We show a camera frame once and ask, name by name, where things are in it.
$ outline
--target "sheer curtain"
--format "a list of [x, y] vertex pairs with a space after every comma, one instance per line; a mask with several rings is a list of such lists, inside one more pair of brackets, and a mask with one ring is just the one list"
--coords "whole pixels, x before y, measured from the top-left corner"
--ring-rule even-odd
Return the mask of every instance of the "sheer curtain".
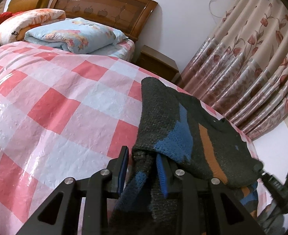
[[288, 114], [288, 10], [235, 0], [177, 81], [251, 139]]

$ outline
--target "dark knitted sweater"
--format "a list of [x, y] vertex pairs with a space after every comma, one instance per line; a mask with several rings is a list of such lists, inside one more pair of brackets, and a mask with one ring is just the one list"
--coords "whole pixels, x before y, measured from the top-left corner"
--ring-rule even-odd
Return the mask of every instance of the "dark knitted sweater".
[[239, 200], [246, 199], [242, 204], [249, 212], [257, 209], [258, 175], [253, 166], [259, 161], [226, 119], [214, 118], [198, 99], [156, 78], [142, 80], [142, 99], [133, 169], [110, 221], [113, 234], [175, 234], [176, 200], [163, 197], [156, 153], [196, 178], [219, 178]]

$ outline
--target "wooden nightstand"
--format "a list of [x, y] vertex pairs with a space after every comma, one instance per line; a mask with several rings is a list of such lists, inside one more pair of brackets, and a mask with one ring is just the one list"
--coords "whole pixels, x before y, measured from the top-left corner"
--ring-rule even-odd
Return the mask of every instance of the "wooden nightstand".
[[174, 60], [146, 45], [142, 47], [136, 65], [168, 81], [179, 72]]

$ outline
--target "plastic sheet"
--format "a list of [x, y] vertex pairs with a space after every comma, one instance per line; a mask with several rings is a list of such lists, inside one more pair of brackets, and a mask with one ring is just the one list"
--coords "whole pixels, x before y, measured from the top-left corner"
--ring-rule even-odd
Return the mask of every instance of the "plastic sheet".
[[[140, 82], [148, 76], [159, 78], [112, 57], [26, 42], [0, 47], [1, 235], [15, 234], [66, 177], [90, 177], [122, 145], [132, 148], [141, 116]], [[251, 140], [236, 130], [257, 157]], [[260, 187], [260, 209], [264, 194]]]

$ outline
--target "white wall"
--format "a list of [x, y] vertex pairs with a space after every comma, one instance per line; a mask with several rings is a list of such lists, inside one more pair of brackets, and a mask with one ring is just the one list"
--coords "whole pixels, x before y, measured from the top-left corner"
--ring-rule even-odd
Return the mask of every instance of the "white wall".
[[[254, 140], [254, 145], [259, 159], [265, 165], [264, 170], [284, 183], [288, 172], [288, 127], [285, 122]], [[270, 203], [272, 198], [268, 191], [266, 193], [267, 203]], [[288, 214], [284, 215], [284, 227], [288, 227]]]
[[[215, 26], [210, 0], [154, 0], [152, 13], [136, 44], [136, 56], [146, 44], [174, 59], [180, 72], [185, 68]], [[215, 15], [223, 15], [233, 0], [212, 3]]]

